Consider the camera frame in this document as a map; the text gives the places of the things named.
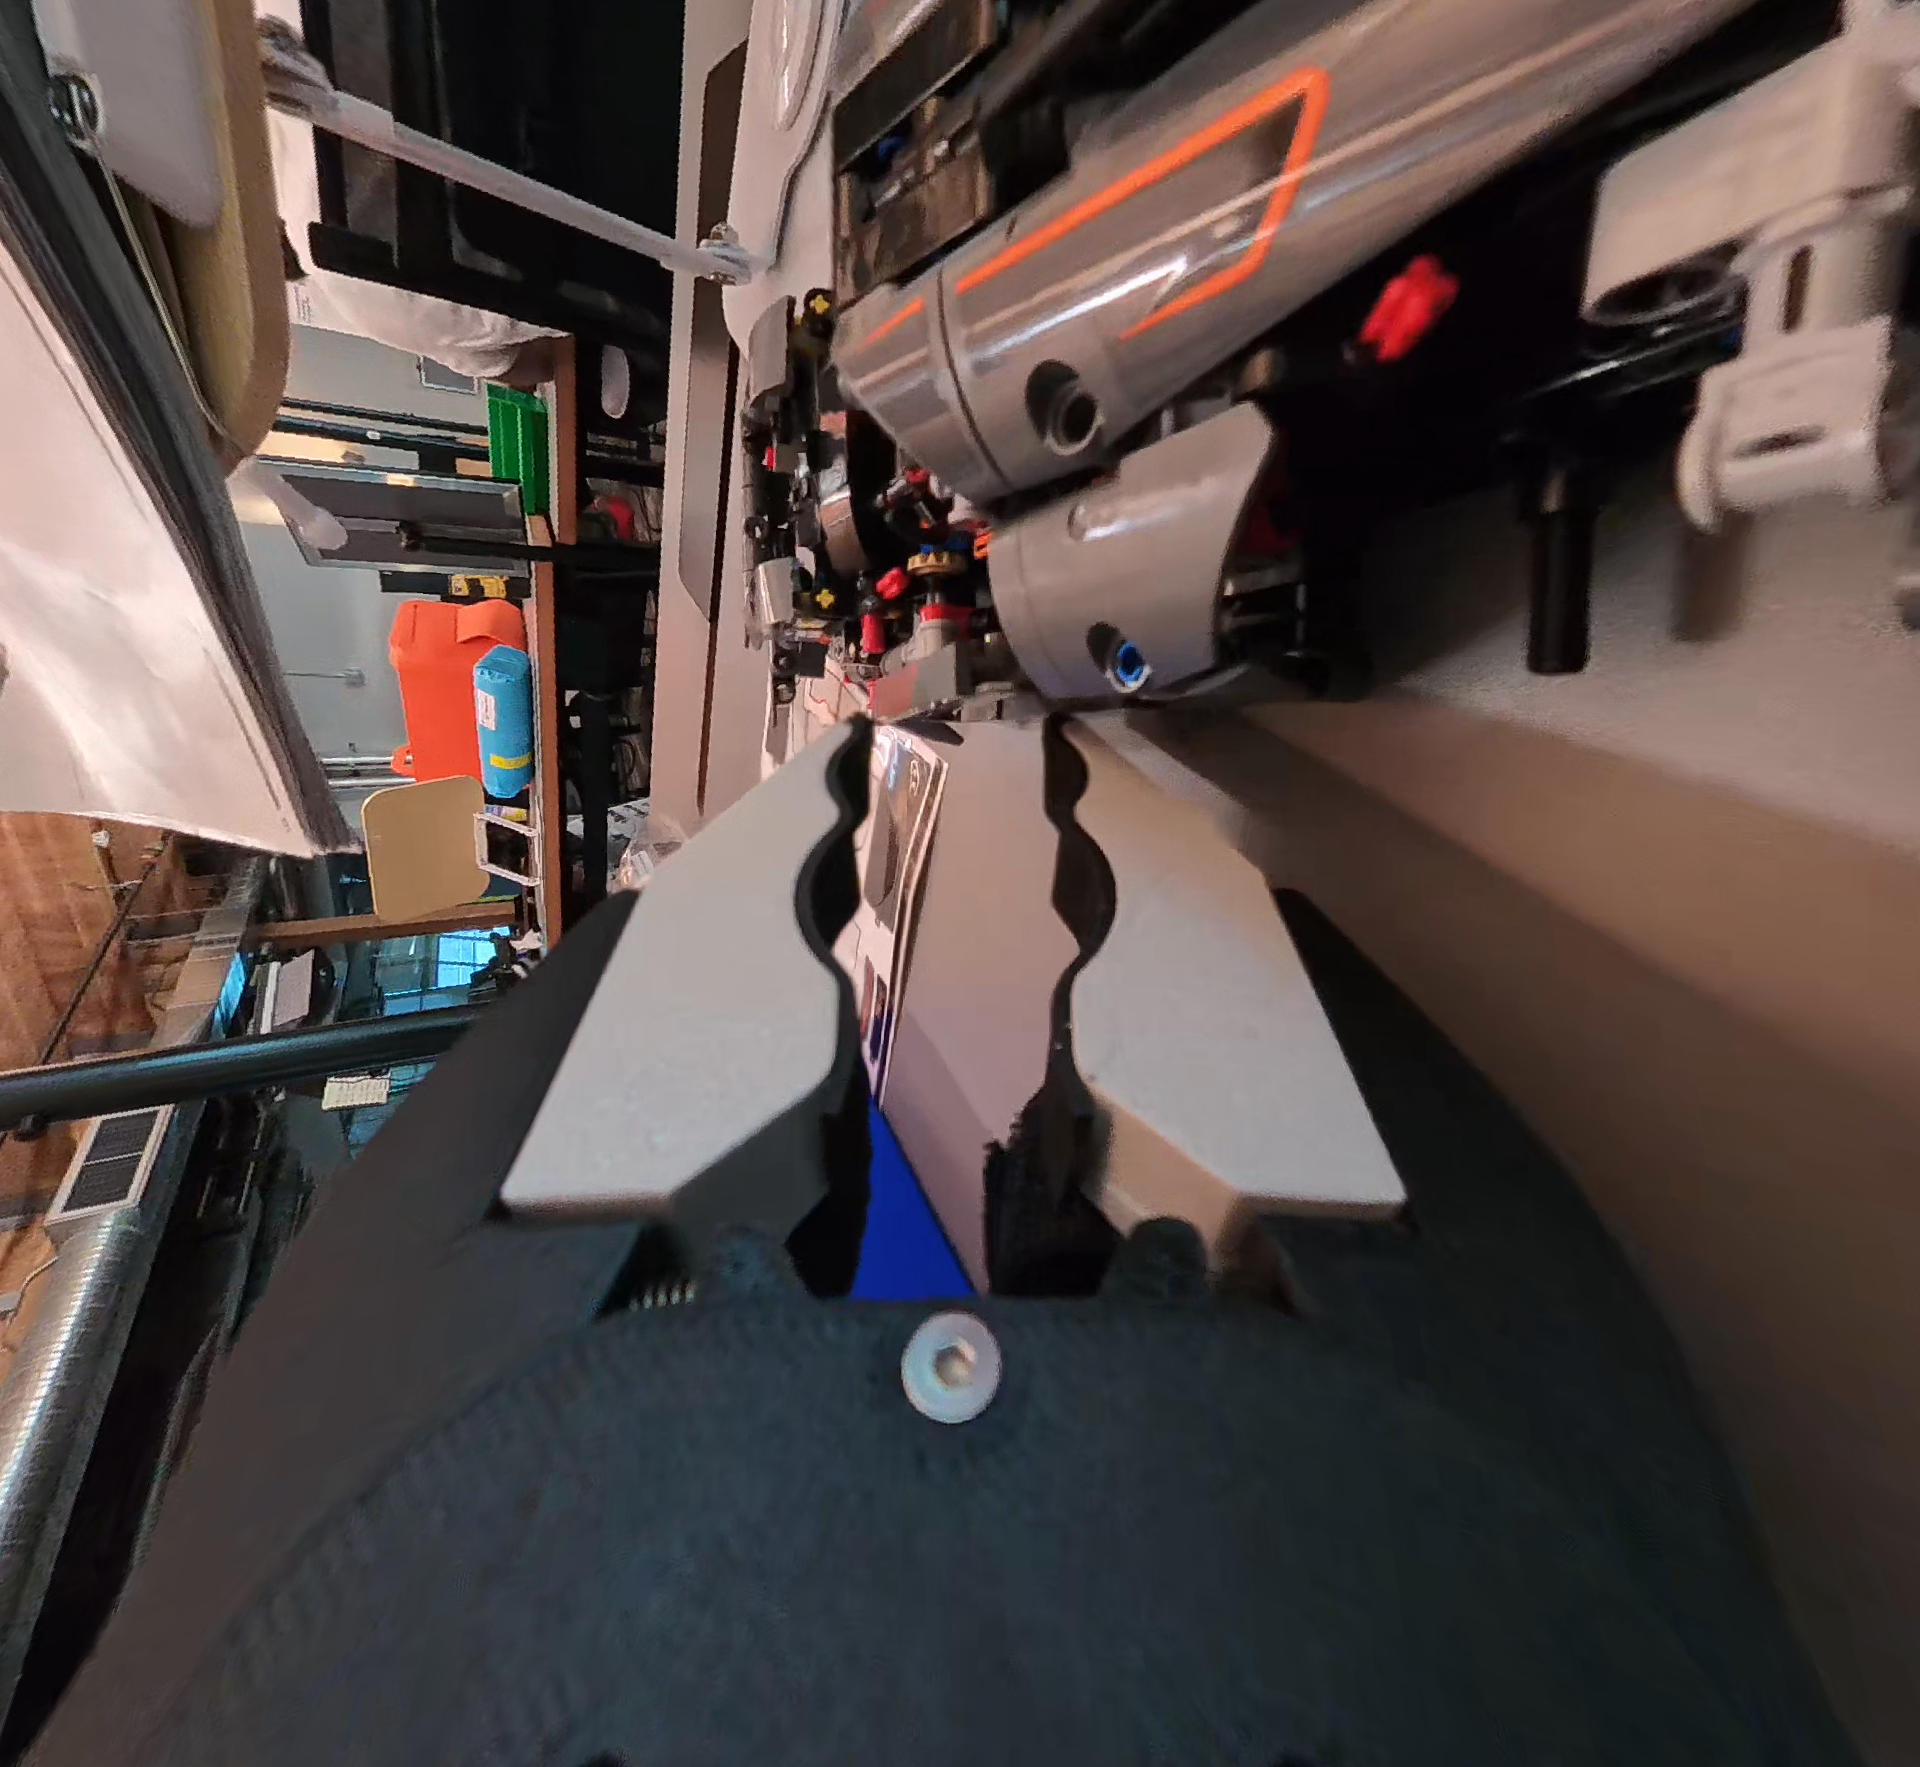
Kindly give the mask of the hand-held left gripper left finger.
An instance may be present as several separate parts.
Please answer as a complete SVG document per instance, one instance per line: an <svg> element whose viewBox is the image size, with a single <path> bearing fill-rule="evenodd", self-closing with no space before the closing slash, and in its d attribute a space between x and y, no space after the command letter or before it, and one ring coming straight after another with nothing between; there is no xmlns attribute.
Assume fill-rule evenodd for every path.
<svg viewBox="0 0 1920 1767"><path fill-rule="evenodd" d="M848 1294L871 1134L852 978L873 724L826 731L637 892L500 1201L532 1224L637 1222L688 1254L729 1229Z"/></svg>

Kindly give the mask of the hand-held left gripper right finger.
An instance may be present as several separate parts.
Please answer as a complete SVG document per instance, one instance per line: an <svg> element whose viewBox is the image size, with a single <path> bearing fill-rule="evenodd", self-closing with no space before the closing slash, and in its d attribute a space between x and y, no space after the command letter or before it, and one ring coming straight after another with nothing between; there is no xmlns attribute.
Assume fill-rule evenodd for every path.
<svg viewBox="0 0 1920 1767"><path fill-rule="evenodd" d="M1042 1080L988 1149L990 1289L1092 1294L1152 1222L1234 1274L1268 1218L1399 1218L1403 1176L1260 866L1063 717L1042 804L1074 955Z"/></svg>

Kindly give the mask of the grey black lego car model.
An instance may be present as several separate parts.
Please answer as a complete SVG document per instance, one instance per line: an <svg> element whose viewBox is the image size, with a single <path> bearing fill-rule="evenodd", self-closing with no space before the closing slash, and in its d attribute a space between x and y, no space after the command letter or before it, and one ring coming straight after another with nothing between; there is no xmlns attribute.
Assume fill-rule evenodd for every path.
<svg viewBox="0 0 1920 1767"><path fill-rule="evenodd" d="M852 0L828 277L740 350L769 760L1351 699L1359 558L1506 486L1525 663L1611 475L1917 494L1917 0Z"/></svg>

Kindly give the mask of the lego sticker sheet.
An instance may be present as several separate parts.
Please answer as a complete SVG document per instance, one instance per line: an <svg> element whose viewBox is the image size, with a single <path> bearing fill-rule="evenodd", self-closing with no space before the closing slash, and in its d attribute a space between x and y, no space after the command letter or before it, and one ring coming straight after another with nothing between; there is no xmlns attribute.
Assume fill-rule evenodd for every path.
<svg viewBox="0 0 1920 1767"><path fill-rule="evenodd" d="M832 948L852 983L876 1105L884 1099L946 772L934 747L901 727L876 727L869 811L854 837L858 902Z"/></svg>

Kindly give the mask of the blue storage bin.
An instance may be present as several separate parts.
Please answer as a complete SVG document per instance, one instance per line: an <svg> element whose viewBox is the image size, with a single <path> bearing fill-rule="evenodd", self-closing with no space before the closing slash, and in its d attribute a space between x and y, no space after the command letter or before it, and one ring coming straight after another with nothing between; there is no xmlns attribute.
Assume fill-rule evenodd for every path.
<svg viewBox="0 0 1920 1767"><path fill-rule="evenodd" d="M976 1289L886 1113L868 1105L868 1215L852 1301L971 1299Z"/></svg>

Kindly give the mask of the beige square board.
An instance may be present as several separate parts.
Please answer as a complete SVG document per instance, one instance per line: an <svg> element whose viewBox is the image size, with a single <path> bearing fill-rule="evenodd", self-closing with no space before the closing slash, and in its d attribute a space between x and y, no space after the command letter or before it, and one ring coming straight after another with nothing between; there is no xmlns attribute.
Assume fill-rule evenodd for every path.
<svg viewBox="0 0 1920 1767"><path fill-rule="evenodd" d="M484 787L474 776L397 783L360 806L373 912L397 927L478 902L490 875L476 856Z"/></svg>

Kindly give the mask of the blue roll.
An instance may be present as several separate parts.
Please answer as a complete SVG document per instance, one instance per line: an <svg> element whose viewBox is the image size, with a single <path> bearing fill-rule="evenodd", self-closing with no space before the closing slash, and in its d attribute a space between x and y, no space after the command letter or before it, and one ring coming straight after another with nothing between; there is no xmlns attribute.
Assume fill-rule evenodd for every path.
<svg viewBox="0 0 1920 1767"><path fill-rule="evenodd" d="M484 796L515 802L536 777L533 665L526 650L494 643L474 663L472 709Z"/></svg>

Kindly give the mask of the orange plastic object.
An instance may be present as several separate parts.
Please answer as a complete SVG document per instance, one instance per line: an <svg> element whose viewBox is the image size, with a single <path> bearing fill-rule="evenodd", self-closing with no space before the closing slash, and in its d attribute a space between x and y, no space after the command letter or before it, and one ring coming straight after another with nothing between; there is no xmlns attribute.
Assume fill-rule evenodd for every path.
<svg viewBox="0 0 1920 1767"><path fill-rule="evenodd" d="M472 669L494 646L526 647L517 602L400 602L390 637L405 724L395 776L481 780Z"/></svg>

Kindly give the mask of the black metal bar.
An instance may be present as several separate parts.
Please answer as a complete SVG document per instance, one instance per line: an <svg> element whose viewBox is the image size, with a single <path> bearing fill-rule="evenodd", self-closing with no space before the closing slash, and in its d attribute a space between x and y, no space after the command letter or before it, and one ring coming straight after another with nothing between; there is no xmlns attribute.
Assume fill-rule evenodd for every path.
<svg viewBox="0 0 1920 1767"><path fill-rule="evenodd" d="M2 1130L32 1134L55 1122L100 1113L418 1065L458 1043L481 1012L464 1005L386 1013L288 1034L241 1034L34 1065L2 1076Z"/></svg>

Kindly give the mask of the green plastic box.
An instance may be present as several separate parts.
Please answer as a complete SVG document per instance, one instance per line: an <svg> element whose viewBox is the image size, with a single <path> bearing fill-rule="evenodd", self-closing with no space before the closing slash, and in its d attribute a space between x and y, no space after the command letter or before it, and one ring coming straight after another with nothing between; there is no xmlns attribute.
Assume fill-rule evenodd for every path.
<svg viewBox="0 0 1920 1767"><path fill-rule="evenodd" d="M538 390L487 385L489 461L493 479L515 486L521 514L551 514L553 435Z"/></svg>

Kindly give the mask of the beige curved board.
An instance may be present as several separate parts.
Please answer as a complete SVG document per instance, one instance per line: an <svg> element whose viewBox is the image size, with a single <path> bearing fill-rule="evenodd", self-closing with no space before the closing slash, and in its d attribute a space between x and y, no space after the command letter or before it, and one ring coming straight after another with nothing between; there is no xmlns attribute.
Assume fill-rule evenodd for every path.
<svg viewBox="0 0 1920 1767"><path fill-rule="evenodd" d="M252 0L186 0L205 61L221 204L205 226L164 223L186 369L230 473L273 432L292 364L268 104Z"/></svg>

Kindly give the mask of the silver air duct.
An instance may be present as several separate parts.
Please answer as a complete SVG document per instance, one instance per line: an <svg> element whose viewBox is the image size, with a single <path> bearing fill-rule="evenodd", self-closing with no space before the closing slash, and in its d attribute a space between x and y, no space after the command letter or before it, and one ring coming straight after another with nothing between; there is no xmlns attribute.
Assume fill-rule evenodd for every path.
<svg viewBox="0 0 1920 1767"><path fill-rule="evenodd" d="M12 1699L112 1379L145 1297L166 1208L67 1224L27 1294L2 1391L2 1697Z"/></svg>

